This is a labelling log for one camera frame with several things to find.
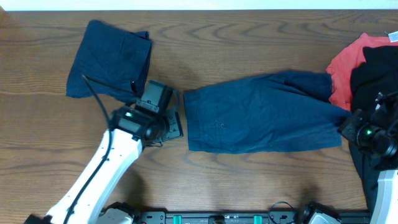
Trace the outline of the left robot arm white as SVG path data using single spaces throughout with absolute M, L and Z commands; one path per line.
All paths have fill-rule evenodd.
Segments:
M 26 223 L 133 223 L 135 214 L 117 203 L 105 208 L 115 186 L 146 146 L 183 136 L 175 110 L 155 114 L 123 106 L 113 112 L 98 150 L 65 196 L 44 217 Z

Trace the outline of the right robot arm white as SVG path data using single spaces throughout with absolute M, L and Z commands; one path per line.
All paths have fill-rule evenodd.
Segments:
M 375 99 L 376 108 L 369 115 L 356 110 L 338 132 L 360 151 L 379 158 L 377 198 L 371 223 L 397 223 L 397 93 Z

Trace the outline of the navy blue shorts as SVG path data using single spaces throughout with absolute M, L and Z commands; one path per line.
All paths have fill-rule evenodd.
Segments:
M 286 71 L 183 94 L 191 151 L 300 152 L 340 146 L 351 113 L 329 102 L 327 73 Z

